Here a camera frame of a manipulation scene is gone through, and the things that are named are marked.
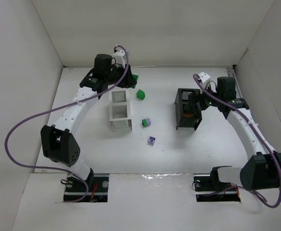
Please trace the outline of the long green lego brick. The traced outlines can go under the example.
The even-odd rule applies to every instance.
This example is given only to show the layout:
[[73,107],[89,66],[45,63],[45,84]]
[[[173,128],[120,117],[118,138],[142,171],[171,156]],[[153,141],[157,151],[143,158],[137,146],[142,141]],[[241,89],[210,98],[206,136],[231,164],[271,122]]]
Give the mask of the long green lego brick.
[[134,84],[132,85],[132,88],[135,89],[135,87],[137,85],[137,82],[138,82],[139,76],[138,75],[133,75],[133,78],[134,78]]

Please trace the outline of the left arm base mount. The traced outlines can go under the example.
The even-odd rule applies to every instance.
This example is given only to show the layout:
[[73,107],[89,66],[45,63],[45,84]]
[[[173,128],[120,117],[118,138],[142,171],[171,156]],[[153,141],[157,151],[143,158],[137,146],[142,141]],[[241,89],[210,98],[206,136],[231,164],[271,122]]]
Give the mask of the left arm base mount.
[[60,183],[65,187],[64,202],[76,200],[84,203],[106,203],[108,200],[109,174],[95,174],[93,180],[88,183],[87,193],[83,182],[70,175],[62,179]]

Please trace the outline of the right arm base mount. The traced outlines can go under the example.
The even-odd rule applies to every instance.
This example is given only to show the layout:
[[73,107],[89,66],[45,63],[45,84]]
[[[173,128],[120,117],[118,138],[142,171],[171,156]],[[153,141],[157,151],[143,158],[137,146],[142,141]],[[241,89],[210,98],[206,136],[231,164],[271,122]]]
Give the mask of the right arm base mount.
[[196,192],[197,202],[240,202],[237,188],[221,192],[233,186],[231,183],[213,183],[210,174],[194,174],[192,189]]

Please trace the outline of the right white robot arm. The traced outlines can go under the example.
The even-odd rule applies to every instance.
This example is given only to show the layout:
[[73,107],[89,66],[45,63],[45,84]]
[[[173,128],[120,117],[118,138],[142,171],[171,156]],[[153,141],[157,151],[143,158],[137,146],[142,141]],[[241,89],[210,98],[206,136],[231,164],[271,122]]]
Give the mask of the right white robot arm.
[[212,183],[241,185],[249,191],[281,189],[281,153],[259,130],[246,100],[237,97],[235,79],[219,77],[214,90],[207,73],[194,74],[193,79],[199,88],[193,89],[188,96],[184,110],[190,118],[196,119],[194,128],[201,122],[202,111],[217,108],[236,131],[247,155],[247,162],[242,167],[213,167]]

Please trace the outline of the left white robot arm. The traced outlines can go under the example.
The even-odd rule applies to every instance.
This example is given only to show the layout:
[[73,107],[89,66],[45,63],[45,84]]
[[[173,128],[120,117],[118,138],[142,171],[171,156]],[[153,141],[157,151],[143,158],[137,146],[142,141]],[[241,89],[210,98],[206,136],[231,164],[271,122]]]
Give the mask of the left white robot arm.
[[98,54],[94,67],[80,82],[73,105],[68,106],[55,123],[43,126],[40,131],[43,155],[71,171],[77,182],[84,180],[88,186],[93,184],[94,172],[81,160],[80,147],[74,135],[102,92],[111,86],[127,89],[137,84],[127,58],[123,50],[112,55]]

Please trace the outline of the black two-cell container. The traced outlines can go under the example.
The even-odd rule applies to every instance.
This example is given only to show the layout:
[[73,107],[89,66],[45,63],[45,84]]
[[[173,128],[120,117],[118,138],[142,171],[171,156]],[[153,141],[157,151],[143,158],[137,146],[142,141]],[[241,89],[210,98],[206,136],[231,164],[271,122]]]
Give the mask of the black two-cell container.
[[[201,106],[198,99],[198,89],[177,90],[175,104],[176,129],[194,128],[196,130],[202,121]],[[185,118],[184,113],[191,112],[193,118]]]

